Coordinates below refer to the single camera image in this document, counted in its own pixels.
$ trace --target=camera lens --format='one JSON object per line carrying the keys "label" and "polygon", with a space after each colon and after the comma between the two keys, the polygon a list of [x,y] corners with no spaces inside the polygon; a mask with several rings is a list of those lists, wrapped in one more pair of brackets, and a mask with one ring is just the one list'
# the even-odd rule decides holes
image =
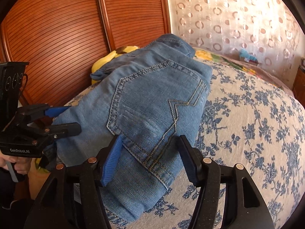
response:
{"label": "camera lens", "polygon": [[22,78],[23,78],[23,73],[20,73],[19,80],[18,80],[18,83],[19,83],[19,84],[22,83]]}
{"label": "camera lens", "polygon": [[8,91],[11,87],[12,79],[11,77],[8,77],[5,83],[5,90]]}
{"label": "camera lens", "polygon": [[18,73],[16,73],[15,75],[14,75],[14,77],[13,77],[13,82],[12,82],[12,88],[14,89],[14,88],[16,88],[16,86],[17,86],[17,84],[18,84]]}

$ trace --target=silver screw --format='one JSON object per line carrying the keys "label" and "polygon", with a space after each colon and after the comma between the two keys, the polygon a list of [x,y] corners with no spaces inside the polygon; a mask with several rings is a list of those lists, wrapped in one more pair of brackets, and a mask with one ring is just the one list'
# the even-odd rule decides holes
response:
{"label": "silver screw", "polygon": [[63,164],[62,163],[56,165],[56,169],[62,169],[62,168],[63,168]]}
{"label": "silver screw", "polygon": [[203,162],[205,162],[206,164],[210,164],[212,162],[212,160],[209,157],[205,157],[203,159]]}
{"label": "silver screw", "polygon": [[96,161],[97,161],[96,157],[91,157],[91,158],[88,159],[88,162],[91,163],[91,164],[95,163]]}
{"label": "silver screw", "polygon": [[237,164],[236,168],[242,170],[242,169],[244,169],[244,166],[242,164]]}

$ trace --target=blue floral pattern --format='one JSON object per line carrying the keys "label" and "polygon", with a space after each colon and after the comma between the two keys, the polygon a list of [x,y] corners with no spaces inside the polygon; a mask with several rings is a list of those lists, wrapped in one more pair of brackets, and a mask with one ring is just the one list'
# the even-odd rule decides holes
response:
{"label": "blue floral pattern", "polygon": [[[275,228],[295,210],[305,191],[304,108],[265,81],[196,58],[213,69],[195,147],[218,164],[242,163],[258,186]],[[69,104],[76,105],[94,86]],[[199,195],[183,170],[172,187],[140,220],[117,229],[187,229]],[[220,190],[215,228],[221,227],[225,188]]]}

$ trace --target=blue denim jeans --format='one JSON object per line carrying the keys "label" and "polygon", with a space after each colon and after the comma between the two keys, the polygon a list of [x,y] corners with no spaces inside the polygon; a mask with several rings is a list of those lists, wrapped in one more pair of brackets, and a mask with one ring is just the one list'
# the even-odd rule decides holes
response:
{"label": "blue denim jeans", "polygon": [[56,142],[57,157],[67,166],[96,156],[114,134],[123,136],[113,180],[100,189],[117,225],[152,208],[181,171],[175,135],[194,144],[212,73],[194,54],[182,39],[165,34],[93,73],[101,83],[54,121],[82,127],[79,136]]}

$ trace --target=wooden wardrobe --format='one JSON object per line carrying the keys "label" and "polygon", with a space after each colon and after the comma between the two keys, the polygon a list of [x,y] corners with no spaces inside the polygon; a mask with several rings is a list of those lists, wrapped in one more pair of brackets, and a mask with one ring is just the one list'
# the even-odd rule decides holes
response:
{"label": "wooden wardrobe", "polygon": [[164,33],[167,0],[18,0],[1,24],[0,60],[30,62],[23,105],[61,106],[90,85],[96,60]]}

